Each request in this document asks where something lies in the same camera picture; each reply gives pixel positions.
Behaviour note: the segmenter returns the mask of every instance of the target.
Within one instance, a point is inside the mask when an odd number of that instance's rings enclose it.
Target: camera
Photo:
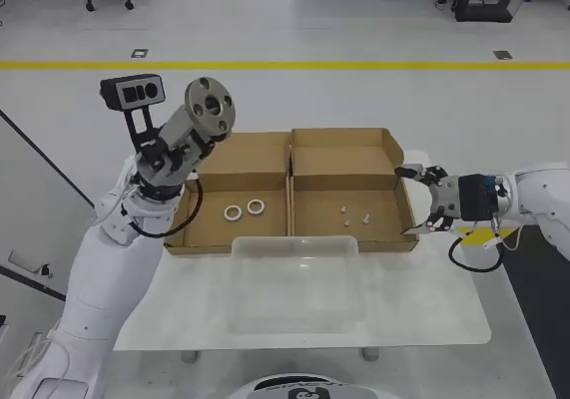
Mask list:
[[[165,101],[163,81],[154,74],[103,80],[100,93],[107,108],[114,111],[133,111]]]

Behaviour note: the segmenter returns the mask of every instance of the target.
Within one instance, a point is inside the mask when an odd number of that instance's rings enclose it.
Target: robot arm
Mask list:
[[[395,172],[427,185],[433,198],[429,218],[405,234],[447,231],[454,220],[462,219],[490,220],[499,236],[501,221],[515,220],[538,224],[546,240],[570,261],[570,171],[565,164],[540,165],[505,176],[450,177],[441,167],[422,165],[403,165]]]
[[[161,259],[163,241],[156,238],[194,218],[198,207],[170,230],[183,184],[215,144],[231,134],[236,119],[232,97],[212,78],[192,82],[185,104],[161,128],[152,125],[149,113],[150,105],[165,100],[159,76],[103,81],[101,95],[108,108],[125,114],[136,155],[97,205],[98,219],[72,265],[63,315],[43,342],[51,344],[42,357],[35,356],[38,363],[12,399],[103,396],[105,367],[120,329],[149,289]],[[143,113],[144,132],[136,131],[134,111]]]

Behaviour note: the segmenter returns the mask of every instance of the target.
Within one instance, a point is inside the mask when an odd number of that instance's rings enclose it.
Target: yellow stripe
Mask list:
[[[0,70],[570,71],[570,63],[513,61],[0,61]]]
[[[470,228],[461,228],[462,232],[469,232],[471,231]],[[515,231],[515,228],[502,228],[501,235],[502,238],[505,238],[511,232]],[[462,245],[469,245],[469,246],[479,246],[483,245],[484,242],[493,239],[495,235],[493,235],[493,231],[490,228],[479,228],[474,231],[470,236],[465,238],[462,241]]]

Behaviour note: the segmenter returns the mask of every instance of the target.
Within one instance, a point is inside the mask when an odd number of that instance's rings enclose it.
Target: clear plastic container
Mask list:
[[[365,316],[352,236],[239,237],[232,261],[232,332],[343,332]]]

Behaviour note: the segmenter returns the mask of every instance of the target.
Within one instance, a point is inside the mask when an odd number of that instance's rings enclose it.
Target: cardboard box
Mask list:
[[[388,130],[295,129],[291,162],[292,235],[352,235],[361,252],[417,245],[416,235],[401,234],[415,221],[404,183],[393,171],[404,152]]]
[[[289,138],[290,133],[236,133],[216,145],[198,167],[204,191],[201,209],[185,229],[166,239],[168,251],[229,253],[239,236],[289,235]],[[197,198],[196,185],[188,182],[172,228],[191,214]],[[265,203],[261,215],[247,212],[247,203],[254,199]],[[243,209],[237,221],[224,216],[232,204]]]

